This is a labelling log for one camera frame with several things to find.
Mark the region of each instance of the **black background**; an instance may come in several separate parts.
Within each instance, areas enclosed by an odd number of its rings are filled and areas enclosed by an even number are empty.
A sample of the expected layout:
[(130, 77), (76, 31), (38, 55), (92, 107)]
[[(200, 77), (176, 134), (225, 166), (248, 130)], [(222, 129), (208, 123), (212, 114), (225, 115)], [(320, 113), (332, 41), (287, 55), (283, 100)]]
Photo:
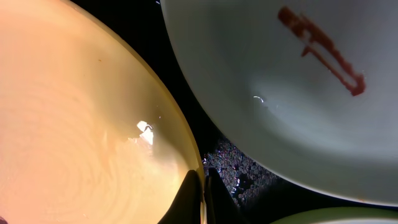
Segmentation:
[[(213, 151), (222, 134), (201, 108), (183, 77), (167, 35), (160, 4), (156, 0), (73, 2), (120, 35), (149, 64), (185, 115), (202, 158), (204, 153)], [(397, 210), (349, 202), (283, 182), (268, 189), (252, 209), (242, 212), (251, 223), (269, 223), (298, 212), (342, 206)]]

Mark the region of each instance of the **red stain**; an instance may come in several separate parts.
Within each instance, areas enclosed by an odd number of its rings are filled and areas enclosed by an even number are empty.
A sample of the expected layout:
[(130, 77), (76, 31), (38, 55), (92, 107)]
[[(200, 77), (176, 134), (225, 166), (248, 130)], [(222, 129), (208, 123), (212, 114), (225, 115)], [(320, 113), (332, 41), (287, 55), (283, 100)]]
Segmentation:
[(342, 69), (356, 82), (356, 86), (348, 83), (344, 80), (343, 76), (333, 68), (323, 57), (317, 52), (311, 45), (306, 44), (301, 56), (304, 57), (308, 53), (312, 53), (324, 66), (326, 66), (336, 78), (339, 79), (347, 90), (351, 92), (353, 96), (359, 95), (364, 92), (366, 85), (364, 82), (364, 76), (361, 73), (355, 73), (350, 63), (341, 56), (340, 52), (335, 49), (333, 41), (313, 22), (307, 19), (304, 15), (296, 16), (287, 6), (280, 9), (278, 13), (279, 20), (287, 26), (300, 40), (304, 41), (304, 31), (308, 31), (311, 34), (310, 44), (317, 42), (323, 46), (339, 63)]

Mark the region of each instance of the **yellow plate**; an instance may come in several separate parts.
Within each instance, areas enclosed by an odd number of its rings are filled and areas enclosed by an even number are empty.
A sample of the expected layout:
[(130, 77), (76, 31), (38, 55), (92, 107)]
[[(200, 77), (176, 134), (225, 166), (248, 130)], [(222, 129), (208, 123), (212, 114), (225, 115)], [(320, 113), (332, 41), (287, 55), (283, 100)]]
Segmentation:
[(0, 216), (156, 223), (203, 169), (171, 94), (119, 36), (66, 1), (0, 1)]

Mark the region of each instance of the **plate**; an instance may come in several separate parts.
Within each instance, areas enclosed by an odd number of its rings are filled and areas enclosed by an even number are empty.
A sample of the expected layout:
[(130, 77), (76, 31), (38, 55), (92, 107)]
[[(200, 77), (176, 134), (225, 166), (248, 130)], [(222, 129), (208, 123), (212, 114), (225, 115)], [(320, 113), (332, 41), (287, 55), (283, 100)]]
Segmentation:
[(308, 189), (398, 205), (398, 2), (161, 5), (188, 84), (240, 150)]
[(393, 224), (398, 222), (398, 213), (375, 208), (323, 208), (298, 213), (282, 218), (272, 224)]
[(203, 168), (182, 112), (119, 36), (70, 1), (0, 1), (0, 217), (157, 223)]

